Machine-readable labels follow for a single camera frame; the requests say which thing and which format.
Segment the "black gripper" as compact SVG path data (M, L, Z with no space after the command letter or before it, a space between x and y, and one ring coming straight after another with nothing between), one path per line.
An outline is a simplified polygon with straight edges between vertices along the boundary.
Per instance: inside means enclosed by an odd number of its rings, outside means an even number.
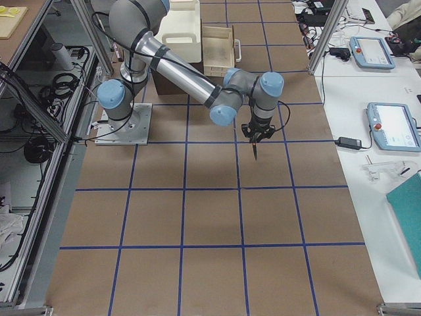
M276 132L276 129L273 125L261 126L251 121L250 123L242 124L241 131L249 142L261 142L263 139L270 139Z

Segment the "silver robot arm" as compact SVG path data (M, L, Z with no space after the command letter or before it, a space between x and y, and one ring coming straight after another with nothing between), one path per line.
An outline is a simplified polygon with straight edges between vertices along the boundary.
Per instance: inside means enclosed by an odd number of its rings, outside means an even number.
M168 1L121 0L111 5L108 37L124 50L121 77L143 86L150 68L208 108L210 119L219 126L233 122L247 97L251 120L241 126L244 136L253 144L271 138L277 132L271 120L278 108L284 78L277 72L258 76L230 68L223 84L214 84L155 38L169 9Z

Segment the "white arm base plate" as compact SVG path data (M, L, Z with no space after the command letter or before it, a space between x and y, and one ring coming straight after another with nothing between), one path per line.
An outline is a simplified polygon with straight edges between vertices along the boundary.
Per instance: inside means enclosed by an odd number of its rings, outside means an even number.
M153 105L151 103L134 103L130 118L116 122L110 120L103 110L94 139L97 145L147 145Z

